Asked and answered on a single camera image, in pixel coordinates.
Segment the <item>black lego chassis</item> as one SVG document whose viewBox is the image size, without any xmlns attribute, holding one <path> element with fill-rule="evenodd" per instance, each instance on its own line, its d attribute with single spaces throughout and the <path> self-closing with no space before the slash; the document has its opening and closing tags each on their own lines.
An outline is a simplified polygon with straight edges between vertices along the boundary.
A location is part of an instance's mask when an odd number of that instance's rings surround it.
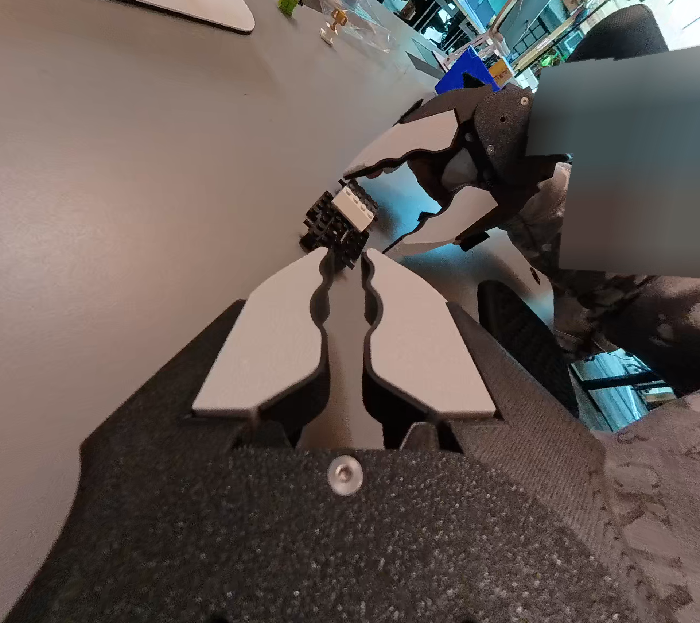
<svg viewBox="0 0 700 623">
<path fill-rule="evenodd" d="M 339 191 L 345 185 L 349 185 L 353 190 L 360 193 L 369 204 L 376 208 L 375 222 L 379 210 L 378 204 L 354 179 L 349 181 L 340 180 Z M 335 270 L 340 272 L 345 268 L 354 268 L 369 239 L 370 230 L 374 222 L 365 232 L 357 232 L 332 207 L 331 200 L 337 193 L 324 192 L 307 211 L 304 219 L 306 232 L 300 237 L 300 246 L 306 252 L 313 251 L 319 247 L 333 251 Z"/>
</svg>

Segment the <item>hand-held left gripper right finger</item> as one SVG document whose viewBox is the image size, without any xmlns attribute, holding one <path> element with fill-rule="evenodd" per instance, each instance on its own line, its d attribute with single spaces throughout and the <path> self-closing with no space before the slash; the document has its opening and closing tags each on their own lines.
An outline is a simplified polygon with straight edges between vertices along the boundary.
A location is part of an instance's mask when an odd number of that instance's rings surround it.
<svg viewBox="0 0 700 623">
<path fill-rule="evenodd" d="M 496 406 L 448 307 L 427 281 L 376 249 L 363 253 L 370 378 L 437 419 L 493 418 Z"/>
</svg>

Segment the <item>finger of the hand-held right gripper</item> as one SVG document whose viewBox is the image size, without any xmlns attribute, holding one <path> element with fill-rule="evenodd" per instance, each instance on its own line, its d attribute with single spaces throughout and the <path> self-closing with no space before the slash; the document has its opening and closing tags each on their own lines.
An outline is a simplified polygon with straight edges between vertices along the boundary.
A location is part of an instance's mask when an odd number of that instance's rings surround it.
<svg viewBox="0 0 700 623">
<path fill-rule="evenodd" d="M 454 109 L 396 124 L 358 153 L 343 171 L 343 178 L 360 178 L 393 169 L 413 156 L 446 153 L 456 143 L 459 127 Z"/>
<path fill-rule="evenodd" d="M 415 230 L 391 243 L 384 254 L 390 258 L 401 258 L 454 244 L 460 235 L 497 206 L 489 191 L 472 186 L 462 187 L 453 194 L 448 206 L 439 213 L 427 216 Z"/>
</svg>

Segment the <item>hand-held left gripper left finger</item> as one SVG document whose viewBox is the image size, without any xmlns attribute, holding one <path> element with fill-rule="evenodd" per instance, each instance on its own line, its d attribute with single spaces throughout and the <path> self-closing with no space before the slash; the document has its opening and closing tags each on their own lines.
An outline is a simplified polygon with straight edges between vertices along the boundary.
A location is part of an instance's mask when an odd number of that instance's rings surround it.
<svg viewBox="0 0 700 623">
<path fill-rule="evenodd" d="M 269 417 L 328 368 L 333 252 L 317 248 L 244 302 L 193 404 L 198 417 Z"/>
</svg>

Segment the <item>person's grey sweatshirt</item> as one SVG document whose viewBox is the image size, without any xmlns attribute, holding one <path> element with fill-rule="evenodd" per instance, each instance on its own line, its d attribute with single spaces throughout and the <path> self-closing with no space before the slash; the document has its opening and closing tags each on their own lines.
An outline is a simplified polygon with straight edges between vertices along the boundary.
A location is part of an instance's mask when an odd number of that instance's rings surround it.
<svg viewBox="0 0 700 623">
<path fill-rule="evenodd" d="M 699 621 L 699 392 L 600 433 L 612 513 L 653 622 Z"/>
</svg>

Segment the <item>blue plastic bin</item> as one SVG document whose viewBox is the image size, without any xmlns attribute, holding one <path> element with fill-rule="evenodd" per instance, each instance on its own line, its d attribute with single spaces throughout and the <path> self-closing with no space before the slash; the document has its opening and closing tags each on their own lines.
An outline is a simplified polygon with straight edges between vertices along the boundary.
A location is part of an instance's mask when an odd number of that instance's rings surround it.
<svg viewBox="0 0 700 623">
<path fill-rule="evenodd" d="M 468 44 L 439 60 L 444 75 L 435 86 L 441 95 L 463 87 L 491 86 L 497 92 L 512 80 L 512 67 L 494 45 L 473 47 Z"/>
</svg>

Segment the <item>black round cushion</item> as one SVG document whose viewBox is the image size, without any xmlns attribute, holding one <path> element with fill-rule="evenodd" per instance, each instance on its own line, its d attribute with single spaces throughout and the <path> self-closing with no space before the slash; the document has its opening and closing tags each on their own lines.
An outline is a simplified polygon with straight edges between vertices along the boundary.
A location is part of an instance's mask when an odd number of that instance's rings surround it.
<svg viewBox="0 0 700 623">
<path fill-rule="evenodd" d="M 564 353 L 553 333 L 507 285 L 477 286 L 480 325 L 575 418 L 580 410 Z"/>
</svg>

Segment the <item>clear plastic bag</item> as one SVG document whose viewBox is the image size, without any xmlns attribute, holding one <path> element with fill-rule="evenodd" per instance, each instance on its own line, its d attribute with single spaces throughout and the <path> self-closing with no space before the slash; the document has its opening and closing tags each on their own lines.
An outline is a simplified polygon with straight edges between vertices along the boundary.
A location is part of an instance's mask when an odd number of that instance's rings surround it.
<svg viewBox="0 0 700 623">
<path fill-rule="evenodd" d="M 348 21 L 338 28 L 338 37 L 353 45 L 368 47 L 388 54 L 395 47 L 395 37 L 373 14 L 368 0 L 319 0 L 325 23 L 331 23 L 331 13 L 336 7 L 345 11 Z"/>
</svg>

